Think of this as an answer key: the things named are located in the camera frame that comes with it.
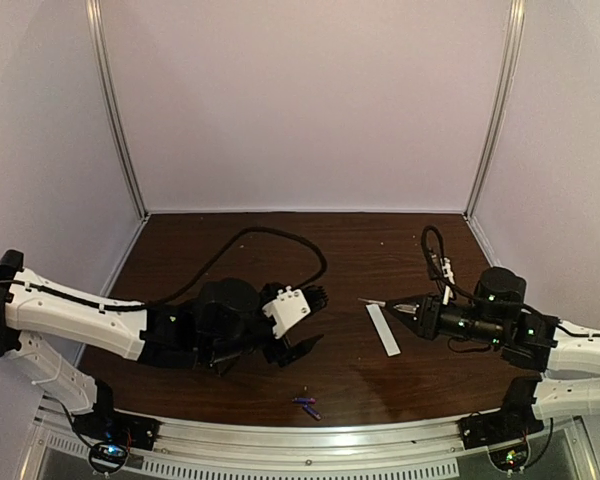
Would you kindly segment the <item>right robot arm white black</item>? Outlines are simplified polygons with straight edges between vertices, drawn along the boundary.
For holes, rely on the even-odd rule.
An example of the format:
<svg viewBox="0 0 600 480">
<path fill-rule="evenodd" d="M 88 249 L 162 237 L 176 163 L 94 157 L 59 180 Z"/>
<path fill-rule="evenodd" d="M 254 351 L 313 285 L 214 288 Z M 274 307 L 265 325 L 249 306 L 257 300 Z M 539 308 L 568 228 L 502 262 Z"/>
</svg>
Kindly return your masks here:
<svg viewBox="0 0 600 480">
<path fill-rule="evenodd" d="M 463 305 L 440 294 L 380 305 L 419 338 L 479 343 L 532 372 L 512 382 L 503 410 L 534 420 L 600 415 L 600 330 L 544 315 L 525 305 L 525 293 L 523 278 L 491 267 Z"/>
</svg>

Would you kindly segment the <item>clear handle screwdriver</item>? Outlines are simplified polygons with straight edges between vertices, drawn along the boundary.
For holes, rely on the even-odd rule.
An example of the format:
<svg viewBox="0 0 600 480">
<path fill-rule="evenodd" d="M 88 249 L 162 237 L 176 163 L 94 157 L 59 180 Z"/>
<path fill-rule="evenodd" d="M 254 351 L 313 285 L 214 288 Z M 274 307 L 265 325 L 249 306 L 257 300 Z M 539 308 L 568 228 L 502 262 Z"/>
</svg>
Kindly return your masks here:
<svg viewBox="0 0 600 480">
<path fill-rule="evenodd" d="M 419 308 L 418 304 L 401 303 L 398 300 L 373 300 L 366 298 L 359 298 L 359 301 L 368 305 L 377 305 L 381 308 L 395 310 L 405 314 L 415 314 Z"/>
</svg>

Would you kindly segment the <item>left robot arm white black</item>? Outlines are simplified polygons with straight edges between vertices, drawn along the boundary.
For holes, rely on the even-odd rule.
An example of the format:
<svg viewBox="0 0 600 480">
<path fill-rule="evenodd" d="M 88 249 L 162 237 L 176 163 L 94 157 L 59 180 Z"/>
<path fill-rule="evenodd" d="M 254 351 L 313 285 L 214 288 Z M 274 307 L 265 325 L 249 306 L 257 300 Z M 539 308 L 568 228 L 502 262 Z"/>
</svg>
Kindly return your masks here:
<svg viewBox="0 0 600 480">
<path fill-rule="evenodd" d="M 317 285 L 268 284 L 226 278 L 207 282 L 178 305 L 88 295 L 51 282 L 8 250 L 0 259 L 0 358 L 18 363 L 33 384 L 77 417 L 109 417 L 113 393 L 72 366 L 44 340 L 51 334 L 156 368 L 223 373 L 255 351 L 284 367 L 307 355 L 317 337 L 291 344 L 288 333 L 324 309 Z"/>
</svg>

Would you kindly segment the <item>white battery cover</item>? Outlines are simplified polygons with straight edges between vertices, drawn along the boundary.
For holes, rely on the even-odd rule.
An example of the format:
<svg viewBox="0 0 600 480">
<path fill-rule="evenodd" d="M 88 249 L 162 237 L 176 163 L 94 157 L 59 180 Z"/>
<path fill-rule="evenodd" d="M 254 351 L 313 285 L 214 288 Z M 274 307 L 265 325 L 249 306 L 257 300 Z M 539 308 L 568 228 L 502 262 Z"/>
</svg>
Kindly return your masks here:
<svg viewBox="0 0 600 480">
<path fill-rule="evenodd" d="M 380 308 L 376 304 L 368 304 L 366 310 L 376 329 L 379 340 L 388 357 L 394 357 L 401 354 L 398 343 L 389 327 L 389 324 Z"/>
</svg>

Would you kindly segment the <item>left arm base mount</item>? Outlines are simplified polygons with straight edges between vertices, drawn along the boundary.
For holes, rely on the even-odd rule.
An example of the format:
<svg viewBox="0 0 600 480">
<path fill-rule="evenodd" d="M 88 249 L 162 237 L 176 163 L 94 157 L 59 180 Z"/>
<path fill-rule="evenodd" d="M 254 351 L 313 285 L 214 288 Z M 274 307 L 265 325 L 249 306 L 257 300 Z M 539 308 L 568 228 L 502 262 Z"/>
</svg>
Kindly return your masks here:
<svg viewBox="0 0 600 480">
<path fill-rule="evenodd" d="M 161 426 L 155 418 L 116 410 L 113 393 L 104 388 L 98 388 L 91 412 L 73 418 L 80 435 L 146 451 L 153 449 Z"/>
</svg>

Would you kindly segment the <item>purple battery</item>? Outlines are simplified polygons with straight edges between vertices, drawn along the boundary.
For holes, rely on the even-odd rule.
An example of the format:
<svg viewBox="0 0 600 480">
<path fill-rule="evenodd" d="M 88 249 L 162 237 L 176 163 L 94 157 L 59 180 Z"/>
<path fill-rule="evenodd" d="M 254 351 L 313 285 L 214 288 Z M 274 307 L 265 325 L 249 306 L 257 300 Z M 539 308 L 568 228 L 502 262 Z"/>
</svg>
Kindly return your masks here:
<svg viewBox="0 0 600 480">
<path fill-rule="evenodd" d="M 302 409 L 314 420 L 320 421 L 322 419 L 322 415 L 311 404 L 304 404 Z"/>
<path fill-rule="evenodd" d="M 292 400 L 292 403 L 300 405 L 313 405 L 316 403 L 316 400 L 314 398 L 296 397 Z"/>
</svg>

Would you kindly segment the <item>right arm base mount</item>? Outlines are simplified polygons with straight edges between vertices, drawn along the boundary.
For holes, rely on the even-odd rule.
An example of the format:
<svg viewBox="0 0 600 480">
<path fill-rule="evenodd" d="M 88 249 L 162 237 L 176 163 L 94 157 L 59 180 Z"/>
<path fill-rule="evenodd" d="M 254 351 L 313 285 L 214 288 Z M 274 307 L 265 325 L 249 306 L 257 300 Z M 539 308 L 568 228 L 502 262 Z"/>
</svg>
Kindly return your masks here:
<svg viewBox="0 0 600 480">
<path fill-rule="evenodd" d="M 457 421 L 466 450 L 520 440 L 527 434 L 544 429 L 544 422 L 535 417 L 533 391 L 511 387 L 498 410 L 470 414 Z"/>
</svg>

